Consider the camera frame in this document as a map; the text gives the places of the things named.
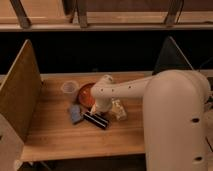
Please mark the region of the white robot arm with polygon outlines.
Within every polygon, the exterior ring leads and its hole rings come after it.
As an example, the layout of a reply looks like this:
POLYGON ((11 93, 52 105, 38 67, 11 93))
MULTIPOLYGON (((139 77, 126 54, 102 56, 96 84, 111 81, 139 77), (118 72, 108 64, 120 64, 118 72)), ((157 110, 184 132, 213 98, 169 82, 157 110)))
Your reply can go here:
POLYGON ((147 171, 208 171, 204 113, 211 88, 203 74, 167 70, 117 84, 105 75, 91 94, 100 112, 113 98, 142 100, 147 171))

